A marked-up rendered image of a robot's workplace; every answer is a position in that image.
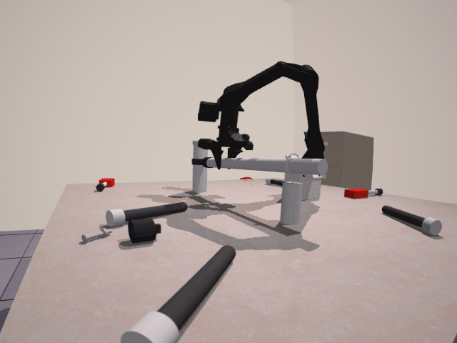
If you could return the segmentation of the black rod with white end cap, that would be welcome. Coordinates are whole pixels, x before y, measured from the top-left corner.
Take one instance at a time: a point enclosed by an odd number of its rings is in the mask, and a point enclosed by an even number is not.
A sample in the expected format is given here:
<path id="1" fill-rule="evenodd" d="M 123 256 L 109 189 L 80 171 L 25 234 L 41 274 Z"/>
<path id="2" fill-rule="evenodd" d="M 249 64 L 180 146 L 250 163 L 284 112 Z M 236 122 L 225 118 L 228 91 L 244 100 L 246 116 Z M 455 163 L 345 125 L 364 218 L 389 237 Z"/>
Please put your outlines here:
<path id="1" fill-rule="evenodd" d="M 438 235 L 442 229 L 442 223 L 439 220 L 430 217 L 425 219 L 424 217 L 420 217 L 390 206 L 388 207 L 386 205 L 382 207 L 382 212 L 420 227 L 422 230 L 432 235 Z"/>
<path id="2" fill-rule="evenodd" d="M 145 219 L 157 217 L 160 215 L 173 214 L 176 212 L 184 212 L 188 208 L 185 202 L 175 204 L 164 204 L 155 207 L 144 207 L 140 209 L 130 209 L 123 211 L 121 209 L 108 210 L 106 212 L 106 222 L 110 227 L 125 224 L 127 221 L 135 219 Z"/>
<path id="3" fill-rule="evenodd" d="M 272 185 L 272 184 L 278 185 L 278 186 L 281 186 L 281 187 L 282 187 L 282 184 L 283 184 L 282 181 L 274 180 L 272 178 L 266 178 L 266 183 L 270 184 L 270 185 Z"/>
<path id="4" fill-rule="evenodd" d="M 225 245 L 165 305 L 147 312 L 121 336 L 121 343 L 177 343 L 179 330 L 234 260 Z"/>

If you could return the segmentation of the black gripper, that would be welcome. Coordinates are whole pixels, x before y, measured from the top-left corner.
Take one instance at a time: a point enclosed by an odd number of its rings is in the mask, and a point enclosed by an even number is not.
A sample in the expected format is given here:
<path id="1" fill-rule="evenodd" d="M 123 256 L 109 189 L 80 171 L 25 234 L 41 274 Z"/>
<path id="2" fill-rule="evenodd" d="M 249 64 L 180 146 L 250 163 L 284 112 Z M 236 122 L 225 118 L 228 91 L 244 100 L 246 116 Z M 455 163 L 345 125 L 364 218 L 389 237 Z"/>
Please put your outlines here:
<path id="1" fill-rule="evenodd" d="M 210 149 L 215 162 L 216 166 L 218 169 L 221 168 L 221 155 L 223 154 L 223 150 L 221 150 L 221 147 L 229 147 L 226 141 L 221 141 L 221 136 L 223 132 L 226 130 L 226 127 L 231 127 L 230 131 L 235 131 L 237 128 L 237 124 L 222 124 L 220 123 L 220 126 L 218 126 L 219 129 L 219 137 L 216 137 L 216 140 L 213 139 L 199 139 L 197 146 L 202 148 L 202 149 Z M 247 145 L 243 145 L 245 150 L 253 150 L 253 142 L 249 141 Z M 236 158 L 236 156 L 243 152 L 241 149 L 232 149 L 228 148 L 228 158 Z"/>

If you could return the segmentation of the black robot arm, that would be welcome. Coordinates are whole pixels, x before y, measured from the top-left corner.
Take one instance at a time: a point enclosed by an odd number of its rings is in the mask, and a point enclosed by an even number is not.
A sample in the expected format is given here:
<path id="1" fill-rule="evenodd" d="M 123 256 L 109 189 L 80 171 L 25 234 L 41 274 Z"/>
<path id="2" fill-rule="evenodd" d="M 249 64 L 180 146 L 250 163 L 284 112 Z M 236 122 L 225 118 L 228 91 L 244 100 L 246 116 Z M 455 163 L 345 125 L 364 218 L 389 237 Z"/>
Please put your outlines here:
<path id="1" fill-rule="evenodd" d="M 278 61 L 273 66 L 244 82 L 227 86 L 217 103 L 200 102 L 198 121 L 215 122 L 219 119 L 219 112 L 221 111 L 220 123 L 238 124 L 238 112 L 244 111 L 240 104 L 250 94 L 282 76 L 300 82 L 304 92 L 308 131 L 304 132 L 307 151 L 302 156 L 302 159 L 324 159 L 323 152 L 325 151 L 325 147 L 320 132 L 316 98 L 319 80 L 318 74 L 310 65 L 301 66 Z M 225 140 L 230 148 L 242 149 L 243 145 L 249 143 L 250 136 L 248 134 L 239 134 L 239 128 L 236 128 L 235 131 L 230 131 L 230 129 L 231 127 L 226 127 L 226 130 L 221 136 L 221 141 Z"/>

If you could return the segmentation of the grey bolt with nut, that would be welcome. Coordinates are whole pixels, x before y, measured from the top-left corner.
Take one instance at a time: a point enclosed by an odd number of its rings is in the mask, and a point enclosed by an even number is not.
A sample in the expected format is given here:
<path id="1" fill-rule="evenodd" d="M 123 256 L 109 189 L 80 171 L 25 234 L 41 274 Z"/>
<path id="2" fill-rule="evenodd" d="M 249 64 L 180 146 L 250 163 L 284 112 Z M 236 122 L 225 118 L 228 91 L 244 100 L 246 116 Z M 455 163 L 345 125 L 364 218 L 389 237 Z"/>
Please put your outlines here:
<path id="1" fill-rule="evenodd" d="M 81 238 L 83 240 L 83 242 L 87 243 L 88 240 L 90 239 L 93 239 L 93 238 L 97 238 L 97 237 L 100 237 L 100 236 L 103 236 L 103 237 L 107 237 L 108 234 L 112 233 L 112 230 L 111 229 L 102 229 L 99 233 L 95 233 L 95 234 L 91 234 L 91 235 L 82 235 Z"/>

